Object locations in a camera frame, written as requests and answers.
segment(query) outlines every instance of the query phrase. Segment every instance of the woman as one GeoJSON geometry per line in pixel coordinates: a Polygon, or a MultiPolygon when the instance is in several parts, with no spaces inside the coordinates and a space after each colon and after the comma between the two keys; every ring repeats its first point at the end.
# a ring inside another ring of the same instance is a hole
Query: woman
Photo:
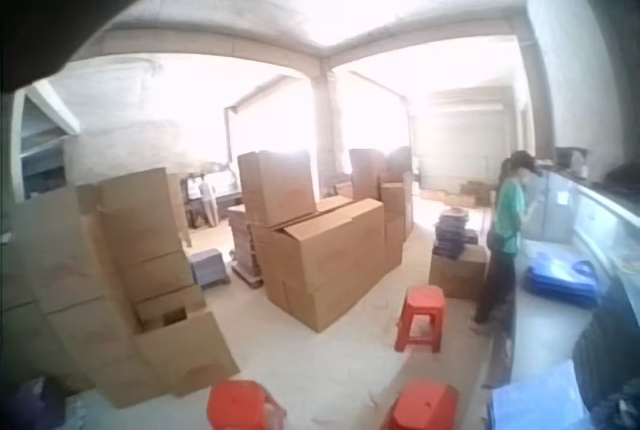
{"type": "Polygon", "coordinates": [[[523,185],[536,172],[535,161],[523,150],[514,152],[503,162],[506,177],[498,188],[496,218],[487,244],[491,250],[489,272],[476,302],[473,322],[487,323],[496,305],[504,302],[515,286],[515,258],[518,252],[520,230],[525,219],[525,198],[523,185]]]}

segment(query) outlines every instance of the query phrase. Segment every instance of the red plastic stool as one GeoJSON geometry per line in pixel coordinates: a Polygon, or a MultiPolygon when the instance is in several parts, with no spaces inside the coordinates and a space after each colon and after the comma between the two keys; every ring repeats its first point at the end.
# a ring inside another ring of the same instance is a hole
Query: red plastic stool
{"type": "Polygon", "coordinates": [[[228,380],[209,393],[207,418],[215,430],[282,430],[286,414],[262,385],[251,380],[228,380]]]}
{"type": "Polygon", "coordinates": [[[404,299],[402,314],[398,322],[395,349],[403,352],[407,344],[431,345],[433,352],[440,351],[442,326],[444,323],[444,294],[440,287],[423,285],[410,288],[404,299]],[[411,325],[416,315],[428,315],[431,321],[431,336],[411,337],[411,325]]]}
{"type": "Polygon", "coordinates": [[[458,392],[441,383],[415,381],[407,385],[381,430],[453,430],[458,392]]]}

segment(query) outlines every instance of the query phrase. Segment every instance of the green shirt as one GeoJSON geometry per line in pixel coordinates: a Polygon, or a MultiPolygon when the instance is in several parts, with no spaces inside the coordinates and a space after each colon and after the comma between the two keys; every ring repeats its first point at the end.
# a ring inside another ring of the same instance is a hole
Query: green shirt
{"type": "Polygon", "coordinates": [[[498,205],[496,207],[495,231],[506,239],[504,252],[517,253],[518,251],[518,217],[524,218],[525,201],[522,185],[508,178],[500,188],[498,205]]]}

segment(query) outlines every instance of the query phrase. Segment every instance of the cap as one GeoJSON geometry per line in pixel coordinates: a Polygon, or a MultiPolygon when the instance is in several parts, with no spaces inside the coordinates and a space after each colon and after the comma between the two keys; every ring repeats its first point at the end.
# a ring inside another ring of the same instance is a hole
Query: cap
{"type": "Polygon", "coordinates": [[[535,173],[536,175],[540,175],[540,170],[536,168],[535,159],[529,155],[528,152],[524,150],[518,150],[517,152],[513,152],[511,157],[509,157],[509,162],[511,164],[511,170],[517,170],[518,168],[526,168],[527,170],[535,173]]]}

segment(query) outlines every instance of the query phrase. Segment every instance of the wooden pallet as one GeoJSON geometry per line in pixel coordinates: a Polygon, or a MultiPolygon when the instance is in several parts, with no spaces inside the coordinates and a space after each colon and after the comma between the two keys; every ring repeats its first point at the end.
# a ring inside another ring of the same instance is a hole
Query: wooden pallet
{"type": "Polygon", "coordinates": [[[254,290],[256,288],[260,288],[264,284],[264,282],[262,281],[262,277],[251,275],[243,267],[238,265],[238,262],[236,262],[235,260],[231,262],[231,269],[244,281],[244,283],[249,285],[249,287],[254,290]]]}

